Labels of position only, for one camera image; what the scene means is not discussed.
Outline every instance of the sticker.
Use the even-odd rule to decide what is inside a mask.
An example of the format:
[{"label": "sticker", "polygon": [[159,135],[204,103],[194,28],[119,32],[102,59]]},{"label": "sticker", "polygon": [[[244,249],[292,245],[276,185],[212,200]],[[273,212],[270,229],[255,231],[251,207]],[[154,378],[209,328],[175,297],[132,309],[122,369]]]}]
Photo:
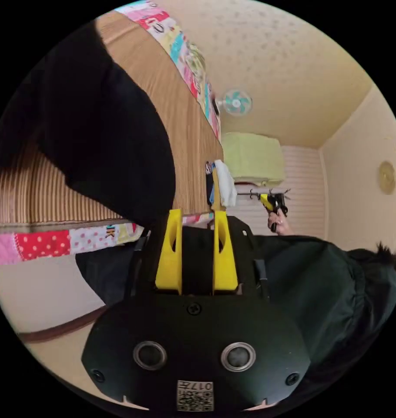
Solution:
[{"label": "sticker", "polygon": [[145,30],[153,28],[157,33],[163,33],[164,27],[161,24],[162,21],[169,17],[168,13],[162,11],[158,14],[147,15],[144,13],[144,17],[136,20],[136,22]]},{"label": "sticker", "polygon": [[176,22],[168,17],[167,19],[160,22],[163,26],[163,32],[159,32],[160,27],[152,27],[148,32],[155,38],[168,55],[171,54],[171,45],[173,44],[175,38],[181,33],[181,28],[176,24]]},{"label": "sticker", "polygon": [[209,412],[214,410],[212,382],[178,380],[176,405],[178,411]]}]

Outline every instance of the colorful quilt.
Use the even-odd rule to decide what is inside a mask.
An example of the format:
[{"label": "colorful quilt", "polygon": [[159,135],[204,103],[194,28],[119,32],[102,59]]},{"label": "colorful quilt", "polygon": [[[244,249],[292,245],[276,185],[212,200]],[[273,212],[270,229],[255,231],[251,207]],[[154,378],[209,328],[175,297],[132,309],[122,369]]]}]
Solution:
[{"label": "colorful quilt", "polygon": [[[213,218],[213,213],[184,216],[182,224],[208,223]],[[96,251],[137,241],[142,233],[142,226],[120,223],[61,231],[0,234],[0,264]]]},{"label": "colorful quilt", "polygon": [[220,118],[211,102],[211,83],[205,73],[205,59],[199,48],[186,38],[176,21],[156,3],[141,0],[118,7],[115,11],[139,24],[159,42],[200,104],[215,136],[221,141]]}]

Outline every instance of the qr code label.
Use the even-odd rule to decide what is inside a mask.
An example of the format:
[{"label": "qr code label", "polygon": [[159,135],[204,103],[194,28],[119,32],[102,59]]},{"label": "qr code label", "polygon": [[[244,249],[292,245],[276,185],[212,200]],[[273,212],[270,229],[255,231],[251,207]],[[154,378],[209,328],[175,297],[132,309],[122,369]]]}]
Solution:
[{"label": "qr code label", "polygon": [[208,412],[214,410],[212,382],[178,380],[178,411]]}]

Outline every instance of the bed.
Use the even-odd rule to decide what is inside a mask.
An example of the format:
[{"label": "bed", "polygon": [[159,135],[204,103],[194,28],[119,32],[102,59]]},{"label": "bed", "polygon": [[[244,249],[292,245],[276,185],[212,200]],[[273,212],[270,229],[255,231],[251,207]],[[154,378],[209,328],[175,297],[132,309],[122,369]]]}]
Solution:
[{"label": "bed", "polygon": [[[156,24],[164,27],[158,36]],[[205,164],[223,159],[220,121],[206,74],[197,81],[182,59],[188,42],[181,29],[149,1],[100,16],[96,26],[109,54],[146,91],[166,128],[176,172],[173,208],[182,210],[184,224],[210,220]],[[177,47],[175,56],[179,39],[184,49]],[[0,263],[93,251],[136,240],[141,232],[141,226],[68,188],[31,141],[13,169],[0,171]]]}]

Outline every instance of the yellow bracket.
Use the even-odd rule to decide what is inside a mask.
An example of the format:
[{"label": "yellow bracket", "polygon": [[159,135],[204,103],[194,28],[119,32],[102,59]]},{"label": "yellow bracket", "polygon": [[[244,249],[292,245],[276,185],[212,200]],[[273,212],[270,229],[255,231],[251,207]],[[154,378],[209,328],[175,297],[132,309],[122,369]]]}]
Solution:
[{"label": "yellow bracket", "polygon": [[268,201],[268,194],[267,193],[262,193],[260,195],[260,201],[262,203],[262,205],[269,211],[273,211],[274,207],[272,206],[272,204]]},{"label": "yellow bracket", "polygon": [[179,295],[182,295],[182,212],[180,209],[173,209],[169,212],[155,285],[160,290],[176,290]]},{"label": "yellow bracket", "polygon": [[214,272],[213,293],[234,291],[238,286],[232,240],[228,230],[227,215],[224,211],[214,212]]}]

